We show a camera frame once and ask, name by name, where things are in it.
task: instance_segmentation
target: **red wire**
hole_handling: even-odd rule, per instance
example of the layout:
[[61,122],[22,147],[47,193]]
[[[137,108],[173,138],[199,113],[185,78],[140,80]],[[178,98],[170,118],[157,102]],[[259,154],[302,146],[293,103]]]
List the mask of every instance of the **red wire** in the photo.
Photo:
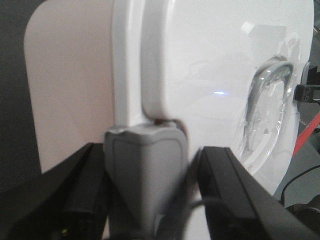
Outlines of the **red wire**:
[[305,142],[310,137],[310,135],[313,133],[315,128],[319,125],[319,123],[320,123],[320,112],[309,123],[309,125],[303,130],[303,132],[300,133],[299,136],[296,138],[295,147],[294,147],[294,151],[293,151],[292,156],[296,155],[296,153],[305,144]]

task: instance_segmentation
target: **transparent plastic part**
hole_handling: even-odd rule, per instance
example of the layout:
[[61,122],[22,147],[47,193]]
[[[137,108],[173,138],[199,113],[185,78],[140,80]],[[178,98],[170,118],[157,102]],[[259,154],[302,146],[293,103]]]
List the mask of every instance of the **transparent plastic part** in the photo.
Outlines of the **transparent plastic part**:
[[254,174],[277,143],[289,97],[293,65],[280,61],[259,71],[251,84],[240,162]]

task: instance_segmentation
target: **gray plastic block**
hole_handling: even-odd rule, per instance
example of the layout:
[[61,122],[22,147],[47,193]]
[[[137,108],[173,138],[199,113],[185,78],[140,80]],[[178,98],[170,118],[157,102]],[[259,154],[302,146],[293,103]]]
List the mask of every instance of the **gray plastic block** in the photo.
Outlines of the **gray plastic block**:
[[187,170],[187,139],[174,126],[113,127],[105,134],[105,167],[146,231]]

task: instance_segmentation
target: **dark background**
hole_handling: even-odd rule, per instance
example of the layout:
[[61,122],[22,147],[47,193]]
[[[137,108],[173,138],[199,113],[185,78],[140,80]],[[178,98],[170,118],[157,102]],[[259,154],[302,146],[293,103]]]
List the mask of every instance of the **dark background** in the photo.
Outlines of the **dark background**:
[[42,2],[0,0],[0,192],[41,174],[24,36]]

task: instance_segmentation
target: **white plastic object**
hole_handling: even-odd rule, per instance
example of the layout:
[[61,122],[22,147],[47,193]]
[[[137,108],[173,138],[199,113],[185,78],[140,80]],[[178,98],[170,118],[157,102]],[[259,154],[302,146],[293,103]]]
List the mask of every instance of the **white plastic object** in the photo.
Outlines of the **white plastic object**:
[[112,61],[115,125],[150,123],[141,105],[140,44],[145,0],[114,1]]
[[33,13],[24,54],[41,171],[114,125],[113,0],[47,0]]
[[[312,36],[311,0],[148,0],[141,38],[145,114],[182,125],[190,161],[203,146],[230,147],[241,160],[238,150],[246,141],[247,103],[257,71],[274,57],[286,60],[293,64],[294,89]],[[283,92],[281,83],[275,87]],[[247,167],[271,194],[288,169],[297,137],[299,113],[292,94],[287,102],[268,158]]]

